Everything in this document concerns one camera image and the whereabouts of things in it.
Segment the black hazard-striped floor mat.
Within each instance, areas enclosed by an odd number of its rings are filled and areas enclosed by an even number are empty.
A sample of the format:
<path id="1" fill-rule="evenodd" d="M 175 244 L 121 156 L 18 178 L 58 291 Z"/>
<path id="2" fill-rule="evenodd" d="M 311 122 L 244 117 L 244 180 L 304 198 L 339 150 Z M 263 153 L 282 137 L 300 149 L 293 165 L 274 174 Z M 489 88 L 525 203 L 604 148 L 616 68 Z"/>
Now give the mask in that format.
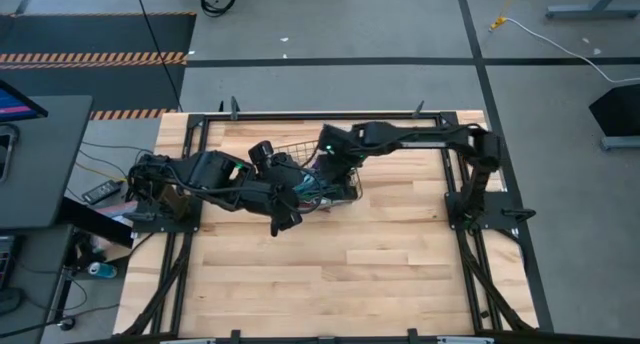
<path id="1" fill-rule="evenodd" d="M 179 108 L 193 12 L 0 14 L 0 79 L 27 96 L 87 95 L 94 120 Z"/>

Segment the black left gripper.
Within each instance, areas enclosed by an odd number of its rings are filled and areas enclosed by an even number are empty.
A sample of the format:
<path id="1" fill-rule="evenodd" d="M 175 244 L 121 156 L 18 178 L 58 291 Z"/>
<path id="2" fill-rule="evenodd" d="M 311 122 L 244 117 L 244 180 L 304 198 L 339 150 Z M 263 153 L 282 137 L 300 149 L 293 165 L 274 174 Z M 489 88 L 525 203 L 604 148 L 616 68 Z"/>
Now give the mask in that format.
<path id="1" fill-rule="evenodd" d="M 280 232 L 302 223 L 300 199 L 295 187 L 302 183 L 301 167 L 286 152 L 276 152 L 270 141 L 261 141 L 248 151 L 251 162 L 257 169 L 259 181 L 269 184 L 274 190 L 271 199 L 270 234 Z"/>

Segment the computer monitor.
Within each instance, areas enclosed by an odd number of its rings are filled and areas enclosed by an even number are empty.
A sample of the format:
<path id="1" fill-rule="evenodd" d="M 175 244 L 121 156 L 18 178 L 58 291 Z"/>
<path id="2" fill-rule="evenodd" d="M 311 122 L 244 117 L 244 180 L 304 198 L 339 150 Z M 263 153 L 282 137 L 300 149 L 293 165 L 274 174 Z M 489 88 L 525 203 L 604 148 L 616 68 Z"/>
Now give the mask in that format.
<path id="1" fill-rule="evenodd" d="M 0 79 L 0 123 L 45 118 L 48 111 Z"/>

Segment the grey metal table base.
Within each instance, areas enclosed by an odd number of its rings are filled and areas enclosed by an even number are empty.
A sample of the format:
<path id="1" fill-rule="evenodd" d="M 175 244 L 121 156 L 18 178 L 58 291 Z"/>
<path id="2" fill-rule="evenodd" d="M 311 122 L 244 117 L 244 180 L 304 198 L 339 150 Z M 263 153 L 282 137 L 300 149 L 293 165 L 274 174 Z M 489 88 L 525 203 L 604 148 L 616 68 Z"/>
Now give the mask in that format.
<path id="1" fill-rule="evenodd" d="M 592 0 L 587 4 L 548 6 L 548 19 L 563 20 L 605 20 L 634 19 L 640 15 L 639 6 L 616 6 L 614 0 Z"/>

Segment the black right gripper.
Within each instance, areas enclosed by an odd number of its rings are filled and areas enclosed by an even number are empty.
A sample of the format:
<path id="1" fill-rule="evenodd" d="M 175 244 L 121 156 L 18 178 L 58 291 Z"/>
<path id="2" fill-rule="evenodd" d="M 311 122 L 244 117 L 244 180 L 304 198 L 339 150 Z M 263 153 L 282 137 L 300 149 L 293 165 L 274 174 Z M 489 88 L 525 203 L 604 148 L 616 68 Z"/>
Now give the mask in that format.
<path id="1" fill-rule="evenodd" d="M 318 167 L 322 172 L 324 197 L 340 199 L 342 184 L 342 199 L 356 199 L 355 172 L 350 170 L 361 167 L 366 160 L 366 156 L 359 152 L 359 144 L 356 126 L 349 130 L 329 124 L 323 126 L 318 140 L 321 151 Z M 346 173 L 341 184 L 337 173 Z"/>

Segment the smartphone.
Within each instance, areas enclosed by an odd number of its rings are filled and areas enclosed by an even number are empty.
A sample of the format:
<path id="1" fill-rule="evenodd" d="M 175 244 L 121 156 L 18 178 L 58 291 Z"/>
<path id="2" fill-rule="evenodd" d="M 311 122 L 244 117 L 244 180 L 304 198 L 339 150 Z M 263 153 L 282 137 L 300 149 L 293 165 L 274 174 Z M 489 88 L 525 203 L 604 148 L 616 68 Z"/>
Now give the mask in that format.
<path id="1" fill-rule="evenodd" d="M 9 175 L 13 150 L 20 138 L 20 130 L 16 125 L 6 123 L 0 125 L 0 183 Z"/>

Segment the grey side table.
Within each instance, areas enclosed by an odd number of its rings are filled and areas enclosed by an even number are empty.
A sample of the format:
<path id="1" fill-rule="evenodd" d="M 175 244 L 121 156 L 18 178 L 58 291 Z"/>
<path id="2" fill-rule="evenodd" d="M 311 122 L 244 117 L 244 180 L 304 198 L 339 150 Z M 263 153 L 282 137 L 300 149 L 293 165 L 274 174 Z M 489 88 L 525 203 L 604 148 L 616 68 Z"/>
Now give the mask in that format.
<path id="1" fill-rule="evenodd" d="M 52 315 L 60 272 L 73 229 L 69 225 L 0 231 L 17 240 L 16 258 L 8 288 L 20 289 L 24 299 L 12 312 L 0 315 L 0 344 L 39 344 Z"/>

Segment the blue drink bottle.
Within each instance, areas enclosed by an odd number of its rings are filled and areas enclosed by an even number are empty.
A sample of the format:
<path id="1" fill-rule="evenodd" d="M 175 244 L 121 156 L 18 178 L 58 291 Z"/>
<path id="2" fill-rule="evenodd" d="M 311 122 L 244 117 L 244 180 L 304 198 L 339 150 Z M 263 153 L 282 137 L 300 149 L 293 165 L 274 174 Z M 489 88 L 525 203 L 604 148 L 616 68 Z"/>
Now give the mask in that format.
<path id="1" fill-rule="evenodd" d="M 93 262 L 88 266 L 87 271 L 90 275 L 102 279 L 112 279 L 117 276 L 117 268 L 108 263 Z"/>

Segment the black floor stand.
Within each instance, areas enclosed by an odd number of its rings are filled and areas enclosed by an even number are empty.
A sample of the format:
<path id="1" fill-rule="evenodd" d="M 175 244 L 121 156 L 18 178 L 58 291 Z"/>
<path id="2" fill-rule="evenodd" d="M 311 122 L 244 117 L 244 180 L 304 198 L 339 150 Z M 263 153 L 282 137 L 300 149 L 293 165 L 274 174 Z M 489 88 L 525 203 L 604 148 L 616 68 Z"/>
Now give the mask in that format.
<path id="1" fill-rule="evenodd" d="M 603 150 L 640 149 L 640 84 L 609 90 L 589 110 L 604 133 Z"/>

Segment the dark grey desk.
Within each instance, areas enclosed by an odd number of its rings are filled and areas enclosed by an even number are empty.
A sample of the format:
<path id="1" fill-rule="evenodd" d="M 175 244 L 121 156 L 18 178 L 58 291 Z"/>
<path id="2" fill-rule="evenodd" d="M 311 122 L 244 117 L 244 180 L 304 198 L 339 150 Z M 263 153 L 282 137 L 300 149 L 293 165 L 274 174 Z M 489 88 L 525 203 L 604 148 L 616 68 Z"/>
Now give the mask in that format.
<path id="1" fill-rule="evenodd" d="M 87 95 L 34 96 L 45 118 L 18 121 L 19 139 L 0 182 L 0 235 L 73 223 L 65 191 L 94 99 Z"/>

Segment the gold wire basket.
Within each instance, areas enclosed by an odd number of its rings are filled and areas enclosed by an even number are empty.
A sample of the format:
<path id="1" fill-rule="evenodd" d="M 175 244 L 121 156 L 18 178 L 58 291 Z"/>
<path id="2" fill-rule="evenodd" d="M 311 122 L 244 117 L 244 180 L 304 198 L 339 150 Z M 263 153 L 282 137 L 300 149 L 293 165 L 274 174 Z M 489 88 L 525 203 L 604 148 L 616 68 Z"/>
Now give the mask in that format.
<path id="1" fill-rule="evenodd" d="M 278 152 L 286 152 L 290 154 L 302 168 L 304 179 L 301 184 L 295 187 L 295 191 L 300 199 L 300 209 L 302 212 L 313 212 L 315 210 L 328 211 L 330 208 L 335 206 L 351 204 L 362 197 L 363 189 L 361 186 L 359 173 L 356 168 L 350 170 L 355 172 L 355 200 L 342 199 L 341 179 L 346 173 L 338 175 L 338 180 L 341 184 L 341 198 L 329 199 L 323 196 L 322 172 L 318 167 L 318 157 L 321 154 L 321 151 L 317 147 L 316 141 L 306 141 L 286 146 L 280 146 L 277 147 L 276 150 Z"/>

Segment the printed paper sheet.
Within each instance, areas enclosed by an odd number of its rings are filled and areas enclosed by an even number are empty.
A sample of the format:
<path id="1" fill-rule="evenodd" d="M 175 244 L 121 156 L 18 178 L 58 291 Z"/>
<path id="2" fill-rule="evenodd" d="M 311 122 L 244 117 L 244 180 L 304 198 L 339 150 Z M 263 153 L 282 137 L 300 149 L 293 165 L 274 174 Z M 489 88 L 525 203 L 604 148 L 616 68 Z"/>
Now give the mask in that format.
<path id="1" fill-rule="evenodd" d="M 126 214 L 133 213 L 137 209 L 136 201 L 123 202 L 117 205 L 97 208 L 96 212 L 111 218 L 128 227 L 133 226 L 133 221 L 125 217 Z"/>

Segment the black power adapter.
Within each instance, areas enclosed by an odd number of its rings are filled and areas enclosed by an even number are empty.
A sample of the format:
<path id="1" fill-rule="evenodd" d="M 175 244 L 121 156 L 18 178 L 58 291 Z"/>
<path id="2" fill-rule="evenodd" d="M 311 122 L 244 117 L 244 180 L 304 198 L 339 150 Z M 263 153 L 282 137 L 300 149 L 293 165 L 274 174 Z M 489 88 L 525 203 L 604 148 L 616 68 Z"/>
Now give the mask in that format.
<path id="1" fill-rule="evenodd" d="M 81 198 L 89 205 L 95 205 L 120 192 L 122 181 L 108 180 L 83 193 Z"/>

